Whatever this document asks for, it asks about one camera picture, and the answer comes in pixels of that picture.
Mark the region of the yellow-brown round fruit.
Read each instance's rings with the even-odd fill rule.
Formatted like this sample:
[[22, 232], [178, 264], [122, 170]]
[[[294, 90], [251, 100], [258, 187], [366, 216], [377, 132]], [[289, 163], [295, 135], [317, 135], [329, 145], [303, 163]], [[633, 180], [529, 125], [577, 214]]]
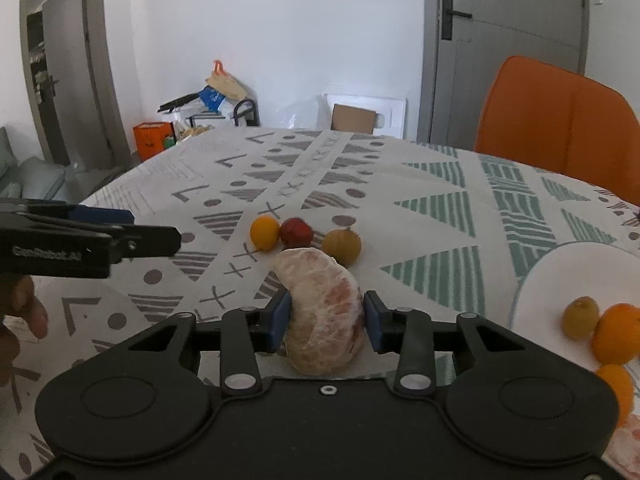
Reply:
[[348, 268], [360, 256], [361, 240], [359, 235], [351, 229], [333, 230], [322, 240], [321, 250], [341, 266]]

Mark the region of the grey sofa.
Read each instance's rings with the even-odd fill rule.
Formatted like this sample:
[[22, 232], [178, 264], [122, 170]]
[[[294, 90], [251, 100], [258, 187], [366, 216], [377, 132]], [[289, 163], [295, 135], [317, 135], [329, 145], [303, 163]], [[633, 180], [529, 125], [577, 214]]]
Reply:
[[26, 200], [59, 200], [70, 203], [66, 168], [29, 157], [19, 162], [11, 148], [6, 128], [1, 128], [1, 197]]

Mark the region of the orange box on floor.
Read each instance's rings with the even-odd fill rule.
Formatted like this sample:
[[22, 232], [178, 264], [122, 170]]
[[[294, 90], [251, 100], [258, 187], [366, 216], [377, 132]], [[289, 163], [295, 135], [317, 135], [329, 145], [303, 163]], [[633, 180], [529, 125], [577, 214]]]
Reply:
[[160, 154], [176, 143], [174, 127], [170, 122], [142, 122], [134, 126], [134, 140], [142, 162]]

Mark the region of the pile of bags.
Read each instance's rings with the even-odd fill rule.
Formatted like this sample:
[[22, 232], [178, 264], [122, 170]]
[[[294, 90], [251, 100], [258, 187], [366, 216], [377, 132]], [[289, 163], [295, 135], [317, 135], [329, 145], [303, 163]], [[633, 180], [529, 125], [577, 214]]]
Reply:
[[216, 128], [260, 125], [256, 101], [221, 60], [213, 62], [200, 91], [163, 103], [157, 114], [171, 124], [178, 140]]

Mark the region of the small orange kumquat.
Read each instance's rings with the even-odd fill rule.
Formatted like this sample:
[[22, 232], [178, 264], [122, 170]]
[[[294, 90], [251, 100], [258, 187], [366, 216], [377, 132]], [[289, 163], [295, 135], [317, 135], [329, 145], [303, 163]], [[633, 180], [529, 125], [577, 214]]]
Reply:
[[596, 375], [613, 390], [618, 403], [617, 427], [623, 426], [634, 409], [634, 380], [623, 365], [605, 364]]

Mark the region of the orange chair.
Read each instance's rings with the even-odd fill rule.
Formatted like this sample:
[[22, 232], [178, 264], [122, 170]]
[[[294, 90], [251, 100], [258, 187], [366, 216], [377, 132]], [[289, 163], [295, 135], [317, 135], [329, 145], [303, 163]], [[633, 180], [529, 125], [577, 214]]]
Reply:
[[533, 58], [514, 55], [501, 65], [480, 113], [475, 151], [639, 203], [639, 122], [626, 99]]

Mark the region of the brown cardboard box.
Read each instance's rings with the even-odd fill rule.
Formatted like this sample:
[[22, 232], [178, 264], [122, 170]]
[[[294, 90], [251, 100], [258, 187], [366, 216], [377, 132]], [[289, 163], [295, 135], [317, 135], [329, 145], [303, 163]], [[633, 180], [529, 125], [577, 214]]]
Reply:
[[372, 134], [376, 124], [374, 110], [335, 104], [332, 110], [331, 129], [334, 131]]

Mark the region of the small red fruit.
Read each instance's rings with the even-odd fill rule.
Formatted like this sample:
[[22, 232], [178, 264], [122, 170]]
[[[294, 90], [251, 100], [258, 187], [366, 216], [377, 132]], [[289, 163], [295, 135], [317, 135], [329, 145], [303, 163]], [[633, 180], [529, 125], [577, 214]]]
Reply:
[[289, 218], [280, 225], [279, 236], [286, 249], [309, 247], [314, 230], [301, 218]]

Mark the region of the white foam board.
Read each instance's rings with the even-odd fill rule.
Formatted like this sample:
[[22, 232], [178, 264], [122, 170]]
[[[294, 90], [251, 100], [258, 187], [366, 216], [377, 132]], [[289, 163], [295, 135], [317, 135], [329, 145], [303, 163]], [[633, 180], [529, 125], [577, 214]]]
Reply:
[[376, 136], [392, 136], [402, 139], [405, 134], [407, 101], [376, 96], [350, 96], [349, 94], [325, 93], [329, 108], [336, 104], [372, 110], [376, 113], [373, 133]]

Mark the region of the patterned white tablecloth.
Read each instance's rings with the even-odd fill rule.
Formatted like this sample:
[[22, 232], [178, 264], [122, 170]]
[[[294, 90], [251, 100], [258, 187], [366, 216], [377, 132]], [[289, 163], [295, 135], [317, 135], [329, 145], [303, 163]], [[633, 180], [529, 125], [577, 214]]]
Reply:
[[21, 354], [1, 390], [1, 463], [17, 479], [51, 458], [34, 419], [55, 375], [179, 312], [213, 321], [264, 306], [279, 283], [248, 230], [301, 218], [321, 243], [351, 229], [362, 289], [442, 320], [508, 324], [521, 282], [548, 252], [591, 242], [575, 295], [639, 300], [638, 210], [605, 188], [462, 148], [332, 131], [214, 130], [100, 188], [91, 206], [131, 211], [182, 235], [171, 258], [128, 261], [104, 281], [40, 278], [49, 333], [13, 321]]

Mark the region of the small yellow kumquat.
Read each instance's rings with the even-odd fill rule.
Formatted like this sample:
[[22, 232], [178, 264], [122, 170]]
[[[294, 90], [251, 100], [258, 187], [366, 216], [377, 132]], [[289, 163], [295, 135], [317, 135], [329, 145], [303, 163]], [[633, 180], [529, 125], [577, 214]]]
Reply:
[[259, 216], [250, 225], [250, 240], [258, 252], [270, 252], [279, 244], [280, 223], [270, 216]]

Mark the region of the peeled pomelo piece on plate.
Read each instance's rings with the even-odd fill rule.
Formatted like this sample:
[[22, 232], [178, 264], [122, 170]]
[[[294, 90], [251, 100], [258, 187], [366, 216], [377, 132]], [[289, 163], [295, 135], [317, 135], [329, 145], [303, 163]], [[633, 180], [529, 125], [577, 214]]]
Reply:
[[608, 456], [631, 478], [639, 478], [639, 416], [630, 415], [612, 437]]

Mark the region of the peeled pomelo segment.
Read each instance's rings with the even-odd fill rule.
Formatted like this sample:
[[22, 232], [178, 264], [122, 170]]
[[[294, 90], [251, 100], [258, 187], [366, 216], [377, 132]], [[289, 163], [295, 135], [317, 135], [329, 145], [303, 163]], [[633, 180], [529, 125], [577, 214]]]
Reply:
[[290, 293], [284, 336], [292, 367], [308, 376], [329, 376], [358, 354], [364, 337], [362, 293], [352, 274], [316, 248], [285, 249], [273, 272]]

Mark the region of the grey side door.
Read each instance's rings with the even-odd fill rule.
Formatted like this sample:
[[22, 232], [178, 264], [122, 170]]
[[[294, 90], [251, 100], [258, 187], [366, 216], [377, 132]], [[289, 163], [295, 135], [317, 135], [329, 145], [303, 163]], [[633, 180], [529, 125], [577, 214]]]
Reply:
[[128, 168], [104, 0], [18, 0], [27, 99], [43, 157], [88, 170]]

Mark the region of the orange tangerine on plate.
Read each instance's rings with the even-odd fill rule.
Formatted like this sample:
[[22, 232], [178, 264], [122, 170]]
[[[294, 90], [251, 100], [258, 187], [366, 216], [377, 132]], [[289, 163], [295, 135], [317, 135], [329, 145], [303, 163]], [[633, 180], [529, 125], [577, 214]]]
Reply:
[[625, 365], [639, 355], [639, 308], [614, 304], [598, 322], [591, 339], [594, 358], [603, 365]]

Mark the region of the greenish brown fruit on plate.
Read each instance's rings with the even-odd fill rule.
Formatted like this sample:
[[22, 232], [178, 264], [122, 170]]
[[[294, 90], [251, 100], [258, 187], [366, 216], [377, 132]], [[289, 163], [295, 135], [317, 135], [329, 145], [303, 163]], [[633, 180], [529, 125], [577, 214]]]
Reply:
[[582, 296], [572, 301], [564, 310], [561, 330], [573, 340], [588, 339], [600, 320], [600, 309], [596, 300]]

